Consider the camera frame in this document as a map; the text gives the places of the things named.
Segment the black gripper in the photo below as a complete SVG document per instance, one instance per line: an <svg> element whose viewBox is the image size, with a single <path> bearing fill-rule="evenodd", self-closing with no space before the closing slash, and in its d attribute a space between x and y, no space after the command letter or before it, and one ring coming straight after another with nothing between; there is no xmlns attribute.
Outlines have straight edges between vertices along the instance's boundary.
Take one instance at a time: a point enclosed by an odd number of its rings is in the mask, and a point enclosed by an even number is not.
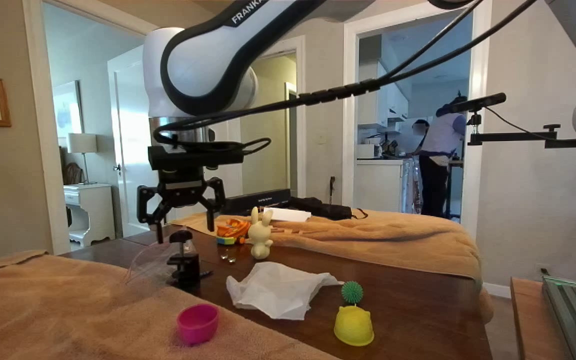
<svg viewBox="0 0 576 360"><path fill-rule="evenodd" d="M169 205L190 205L200 202L206 207L206 227L214 230L215 213L225 203L224 182L219 177L203 177L206 167L221 164L240 164L243 147L240 141L183 141L179 151L164 145L148 147L149 166L157 171L157 189L137 186L137 219L152 225L155 239L164 241L164 218ZM148 202L161 195L153 210Z"/></svg>

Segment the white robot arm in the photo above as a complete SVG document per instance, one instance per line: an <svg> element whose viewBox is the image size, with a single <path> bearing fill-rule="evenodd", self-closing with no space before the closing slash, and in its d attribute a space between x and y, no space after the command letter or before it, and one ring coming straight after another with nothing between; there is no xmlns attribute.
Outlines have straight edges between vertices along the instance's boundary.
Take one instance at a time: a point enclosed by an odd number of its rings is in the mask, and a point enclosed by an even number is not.
<svg viewBox="0 0 576 360"><path fill-rule="evenodd" d="M486 41L537 0L522 0L509 13L484 32L438 58L418 61L435 41L447 36L459 22L470 18L486 0L428 0L428 6L455 13L439 32L428 37L413 53L395 67L354 84L321 88L295 93L295 97L251 105L256 78L251 63L277 49L277 41L295 37L294 27L312 18L321 22L343 22L374 0L233 0L214 18L190 27L157 27L143 37L143 86L148 93L148 115L153 143L148 147L148 161L157 171L157 194L169 207L185 205L167 200L185 192L192 200L208 205L208 219L219 210L224 189L219 180L203 180L203 167L240 164L248 151L238 141L206 141L201 129L251 113L277 112L286 108L318 105L343 97L377 91L381 86L411 78L420 71L450 61L479 41ZM576 48L576 0L545 0L555 22Z"/></svg>

